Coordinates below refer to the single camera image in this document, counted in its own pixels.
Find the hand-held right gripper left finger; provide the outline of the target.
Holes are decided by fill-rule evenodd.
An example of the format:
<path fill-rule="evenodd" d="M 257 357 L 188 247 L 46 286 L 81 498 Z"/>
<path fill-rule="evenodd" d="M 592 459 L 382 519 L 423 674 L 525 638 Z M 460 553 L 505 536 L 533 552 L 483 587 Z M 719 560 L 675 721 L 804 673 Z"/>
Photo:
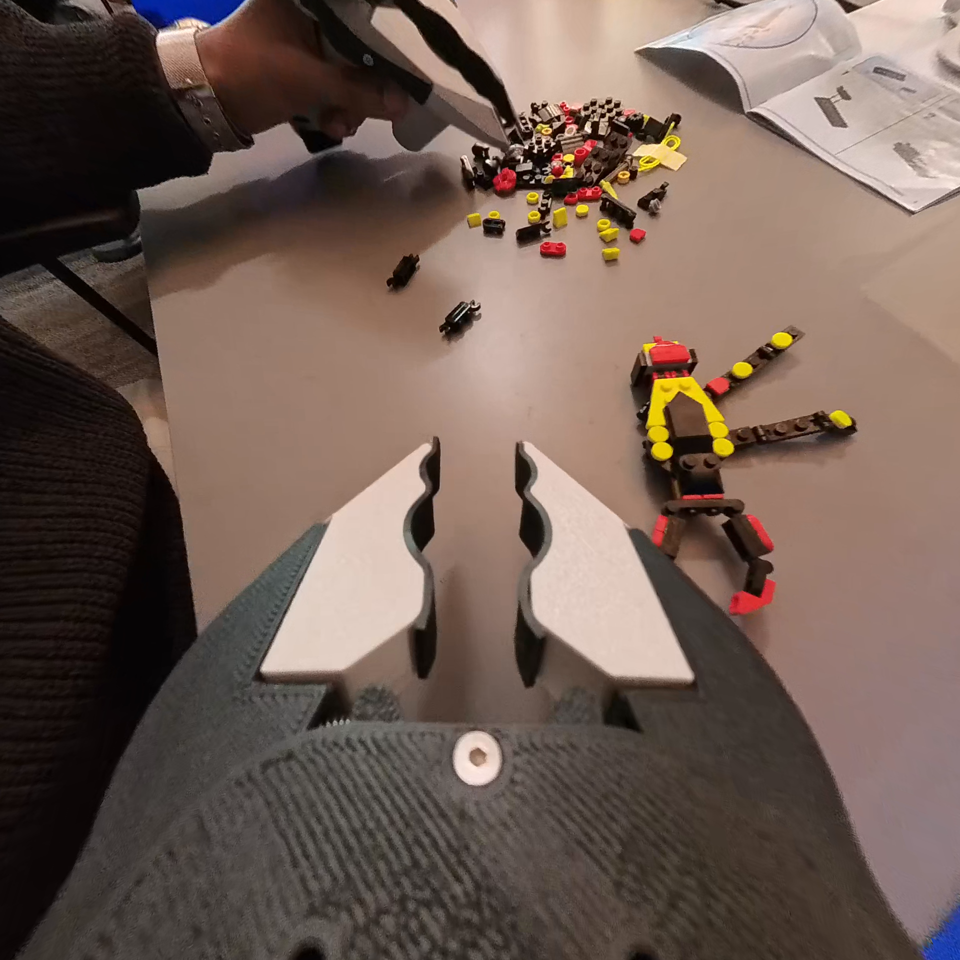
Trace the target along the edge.
<path fill-rule="evenodd" d="M 437 614 L 425 549 L 440 467 L 434 437 L 330 515 L 261 661 L 264 681 L 327 684 L 354 702 L 429 677 Z"/>

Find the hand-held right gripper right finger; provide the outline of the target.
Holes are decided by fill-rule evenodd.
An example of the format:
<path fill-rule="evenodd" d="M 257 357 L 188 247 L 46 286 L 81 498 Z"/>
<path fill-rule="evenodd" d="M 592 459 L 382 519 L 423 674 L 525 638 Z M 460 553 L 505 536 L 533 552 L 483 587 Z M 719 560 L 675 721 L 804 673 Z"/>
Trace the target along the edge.
<path fill-rule="evenodd" d="M 514 658 L 524 688 L 607 705 L 632 690 L 692 690 L 695 677 L 632 537 L 615 512 L 528 440 L 514 450 L 519 537 Z"/>

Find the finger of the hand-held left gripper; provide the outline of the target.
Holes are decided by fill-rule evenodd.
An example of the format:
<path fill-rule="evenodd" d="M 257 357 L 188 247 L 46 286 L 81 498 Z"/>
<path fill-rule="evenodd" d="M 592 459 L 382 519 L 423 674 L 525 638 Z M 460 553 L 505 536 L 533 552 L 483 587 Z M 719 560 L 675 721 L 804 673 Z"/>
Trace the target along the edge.
<path fill-rule="evenodd" d="M 476 42 L 481 45 L 487 61 L 498 74 L 470 22 L 461 11 L 460 13 L 469 24 Z M 504 126 L 493 106 L 476 94 L 458 72 L 432 52 L 418 29 L 400 10 L 398 2 L 375 2 L 373 25 L 393 41 L 402 53 L 409 56 L 431 82 L 433 91 L 426 107 L 434 116 L 433 140 L 450 127 L 488 146 L 504 149 L 509 145 L 510 133 L 515 124 Z"/>
<path fill-rule="evenodd" d="M 458 6 L 447 1 L 398 1 L 397 6 L 432 52 L 492 105 L 505 127 L 513 126 L 517 115 L 506 88 Z"/>

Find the pile of lego pieces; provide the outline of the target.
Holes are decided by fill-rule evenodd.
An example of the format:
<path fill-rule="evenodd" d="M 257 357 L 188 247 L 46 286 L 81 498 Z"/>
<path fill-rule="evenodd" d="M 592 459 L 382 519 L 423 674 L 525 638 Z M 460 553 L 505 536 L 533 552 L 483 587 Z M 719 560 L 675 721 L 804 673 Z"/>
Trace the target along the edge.
<path fill-rule="evenodd" d="M 626 191 L 683 167 L 681 126 L 678 112 L 658 119 L 614 97 L 534 101 L 517 115 L 504 150 L 475 143 L 460 156 L 462 185 L 500 202 L 523 197 L 514 232 L 520 248 L 564 259 L 570 222 L 592 220 L 602 260 L 614 263 L 621 242 L 645 241 L 638 215 L 660 215 L 669 182 L 655 181 L 637 199 Z"/>

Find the person's left forearm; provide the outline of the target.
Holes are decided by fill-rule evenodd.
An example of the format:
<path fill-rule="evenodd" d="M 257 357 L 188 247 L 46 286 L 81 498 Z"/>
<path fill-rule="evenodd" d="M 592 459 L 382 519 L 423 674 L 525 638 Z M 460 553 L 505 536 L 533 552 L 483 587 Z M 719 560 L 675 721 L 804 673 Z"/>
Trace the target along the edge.
<path fill-rule="evenodd" d="M 156 37 L 132 11 L 64 25 L 2 2 L 2 231 L 208 172 L 212 153 L 177 105 Z"/>

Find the red yellow black lego figure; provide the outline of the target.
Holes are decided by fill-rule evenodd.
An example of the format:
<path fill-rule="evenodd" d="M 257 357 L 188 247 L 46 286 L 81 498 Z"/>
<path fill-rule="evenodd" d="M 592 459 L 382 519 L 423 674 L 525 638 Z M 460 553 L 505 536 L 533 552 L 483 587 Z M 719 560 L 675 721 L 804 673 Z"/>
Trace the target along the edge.
<path fill-rule="evenodd" d="M 846 411 L 816 411 L 779 421 L 733 428 L 718 404 L 786 354 L 805 333 L 795 326 L 774 332 L 766 342 L 727 371 L 704 383 L 694 375 L 698 356 L 682 342 L 655 336 L 643 344 L 630 374 L 638 394 L 636 413 L 646 460 L 668 479 L 669 496 L 651 534 L 653 545 L 670 560 L 678 556 L 691 519 L 720 518 L 722 529 L 746 565 L 743 586 L 730 598 L 732 616 L 750 615 L 772 603 L 776 583 L 768 555 L 774 543 L 762 522 L 741 499 L 728 496 L 725 462 L 738 450 L 817 435 L 850 436 L 857 421 Z"/>

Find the lego instruction booklet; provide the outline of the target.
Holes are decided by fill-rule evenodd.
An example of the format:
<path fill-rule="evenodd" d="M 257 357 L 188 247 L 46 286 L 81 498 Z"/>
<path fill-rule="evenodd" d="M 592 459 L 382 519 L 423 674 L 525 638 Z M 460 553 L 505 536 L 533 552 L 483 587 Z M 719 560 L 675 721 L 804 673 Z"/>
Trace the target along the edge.
<path fill-rule="evenodd" d="M 890 41 L 870 49 L 839 2 L 755 2 L 635 51 L 670 68 L 707 59 L 745 116 L 903 210 L 958 194 L 958 81 Z"/>

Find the person's left hand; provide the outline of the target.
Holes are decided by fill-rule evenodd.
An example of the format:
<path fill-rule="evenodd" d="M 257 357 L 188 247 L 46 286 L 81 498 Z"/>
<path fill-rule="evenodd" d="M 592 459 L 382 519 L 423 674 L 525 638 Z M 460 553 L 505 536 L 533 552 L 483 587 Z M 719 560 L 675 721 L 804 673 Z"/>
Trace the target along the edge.
<path fill-rule="evenodd" d="M 241 131 L 258 135 L 303 116 L 343 140 L 369 119 L 402 120 L 407 95 L 376 74 L 326 59 L 317 26 L 294 2 L 249 1 L 197 33 L 211 90 Z"/>

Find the silver wrist watch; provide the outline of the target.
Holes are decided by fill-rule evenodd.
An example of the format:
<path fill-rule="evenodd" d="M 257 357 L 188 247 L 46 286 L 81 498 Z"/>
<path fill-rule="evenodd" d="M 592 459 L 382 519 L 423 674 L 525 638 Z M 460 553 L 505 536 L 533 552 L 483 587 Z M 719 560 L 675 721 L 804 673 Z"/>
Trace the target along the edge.
<path fill-rule="evenodd" d="M 235 126 L 224 112 L 197 50 L 197 36 L 210 27 L 196 18 L 182 18 L 155 36 L 155 51 L 174 101 L 186 124 L 212 154 L 246 151 L 254 138 Z"/>

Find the black office chair base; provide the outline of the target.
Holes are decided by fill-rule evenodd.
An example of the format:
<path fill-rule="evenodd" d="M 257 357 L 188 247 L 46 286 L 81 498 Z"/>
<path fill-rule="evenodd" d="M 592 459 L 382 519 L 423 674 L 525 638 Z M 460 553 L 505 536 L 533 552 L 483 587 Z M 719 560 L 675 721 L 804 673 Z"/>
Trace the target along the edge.
<path fill-rule="evenodd" d="M 119 240 L 121 237 L 120 229 L 126 225 L 127 220 L 129 220 L 129 217 L 119 208 L 105 212 L 59 218 L 50 225 L 49 230 L 44 234 L 43 255 L 38 259 L 38 262 L 52 277 L 80 297 L 103 318 L 109 320 L 114 327 L 122 330 L 153 357 L 159 357 L 155 337 L 104 298 L 89 283 L 67 267 L 61 259 L 61 256 L 93 248 L 98 243 Z"/>

